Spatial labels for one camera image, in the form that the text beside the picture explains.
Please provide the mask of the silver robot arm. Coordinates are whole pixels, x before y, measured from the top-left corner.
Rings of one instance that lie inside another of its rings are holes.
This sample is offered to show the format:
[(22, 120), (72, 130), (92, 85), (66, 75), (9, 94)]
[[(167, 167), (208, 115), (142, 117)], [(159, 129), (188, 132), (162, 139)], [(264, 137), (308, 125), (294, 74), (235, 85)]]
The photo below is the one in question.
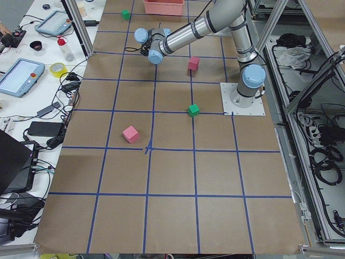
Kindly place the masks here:
[(135, 40), (141, 44), (141, 54), (152, 64), (162, 63), (163, 58), (177, 50), (202, 39), (210, 33), (218, 33), (229, 28), (237, 51), (240, 79), (230, 94), (230, 101), (237, 107), (249, 108), (260, 96), (266, 72), (259, 64), (245, 18), (245, 1), (216, 1), (203, 17), (197, 17), (189, 24), (168, 32), (166, 29), (138, 28)]

